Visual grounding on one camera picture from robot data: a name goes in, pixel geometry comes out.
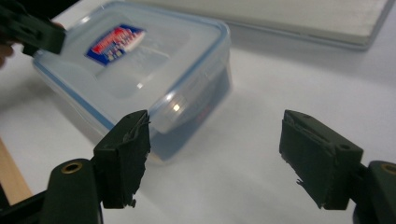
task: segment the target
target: white table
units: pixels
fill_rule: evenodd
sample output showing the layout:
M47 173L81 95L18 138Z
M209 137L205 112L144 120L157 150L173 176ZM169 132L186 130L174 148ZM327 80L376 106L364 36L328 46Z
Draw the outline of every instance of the white table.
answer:
M56 21L69 27L103 2L83 0ZM295 183L278 153L281 120L304 112L362 147L363 164L396 162L395 22L394 8L367 51L231 26L232 92L171 162L148 164L137 207L104 210L105 223L352 223L353 202L319 210ZM102 137L16 51L0 71L0 136L38 193Z

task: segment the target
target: wooden edge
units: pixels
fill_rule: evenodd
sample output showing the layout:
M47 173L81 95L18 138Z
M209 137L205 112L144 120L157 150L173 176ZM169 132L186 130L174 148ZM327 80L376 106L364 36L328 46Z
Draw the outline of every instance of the wooden edge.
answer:
M7 151L0 138L0 184L10 205L32 197L32 191L27 186L15 161Z

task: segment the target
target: blue label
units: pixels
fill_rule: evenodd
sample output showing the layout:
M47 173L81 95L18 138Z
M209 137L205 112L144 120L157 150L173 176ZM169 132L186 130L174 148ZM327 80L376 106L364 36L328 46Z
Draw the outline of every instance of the blue label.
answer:
M145 33L143 29L121 24L96 40L86 56L106 66L136 48Z

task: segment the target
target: silver laptop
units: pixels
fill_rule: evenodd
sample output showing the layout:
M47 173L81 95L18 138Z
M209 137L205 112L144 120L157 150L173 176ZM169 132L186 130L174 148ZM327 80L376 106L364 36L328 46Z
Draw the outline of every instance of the silver laptop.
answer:
M367 49L395 0L127 0Z

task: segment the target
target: clear plastic container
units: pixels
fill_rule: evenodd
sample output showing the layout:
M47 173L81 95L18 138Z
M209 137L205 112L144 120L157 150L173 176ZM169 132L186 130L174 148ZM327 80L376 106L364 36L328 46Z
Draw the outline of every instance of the clear plastic container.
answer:
M152 151L165 161L230 89L230 45L221 21L111 2L67 32L60 55L39 51L34 65L101 134L147 109ZM172 136L177 144L166 143Z

